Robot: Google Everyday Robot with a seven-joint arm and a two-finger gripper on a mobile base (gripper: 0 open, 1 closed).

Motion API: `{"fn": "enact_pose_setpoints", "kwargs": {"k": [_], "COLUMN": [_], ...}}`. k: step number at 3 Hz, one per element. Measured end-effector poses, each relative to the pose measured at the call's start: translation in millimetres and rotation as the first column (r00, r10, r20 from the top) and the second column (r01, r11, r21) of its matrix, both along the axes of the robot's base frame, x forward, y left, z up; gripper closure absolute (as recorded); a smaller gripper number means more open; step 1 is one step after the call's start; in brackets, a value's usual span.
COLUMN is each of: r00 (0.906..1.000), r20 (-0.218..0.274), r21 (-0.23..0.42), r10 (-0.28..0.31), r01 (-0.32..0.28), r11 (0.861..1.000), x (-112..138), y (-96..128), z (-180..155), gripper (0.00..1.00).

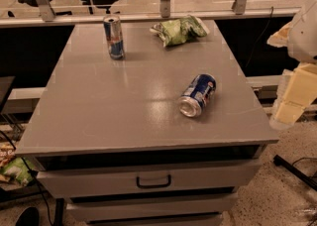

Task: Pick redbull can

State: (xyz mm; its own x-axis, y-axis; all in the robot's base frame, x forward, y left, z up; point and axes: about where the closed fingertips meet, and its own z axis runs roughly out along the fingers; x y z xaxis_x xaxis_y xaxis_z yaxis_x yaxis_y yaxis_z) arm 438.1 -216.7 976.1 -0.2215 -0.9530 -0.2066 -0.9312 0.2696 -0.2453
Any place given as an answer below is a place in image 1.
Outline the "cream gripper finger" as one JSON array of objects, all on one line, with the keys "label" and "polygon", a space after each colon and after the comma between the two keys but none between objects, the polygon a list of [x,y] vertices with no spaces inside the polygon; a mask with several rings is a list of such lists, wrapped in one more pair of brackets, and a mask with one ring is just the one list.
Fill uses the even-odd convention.
[{"label": "cream gripper finger", "polygon": [[295,70],[285,69],[276,95],[269,124],[275,130],[288,129],[317,99],[317,65],[300,63]]},{"label": "cream gripper finger", "polygon": [[288,34],[291,23],[282,26],[277,32],[269,36],[266,43],[272,47],[282,48],[288,46]]}]

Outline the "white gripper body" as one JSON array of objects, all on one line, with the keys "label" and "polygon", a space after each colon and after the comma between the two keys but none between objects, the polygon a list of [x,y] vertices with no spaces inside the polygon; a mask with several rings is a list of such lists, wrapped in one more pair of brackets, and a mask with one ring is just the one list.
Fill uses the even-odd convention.
[{"label": "white gripper body", "polygon": [[317,62],[317,0],[307,0],[293,17],[287,49],[300,62]]}]

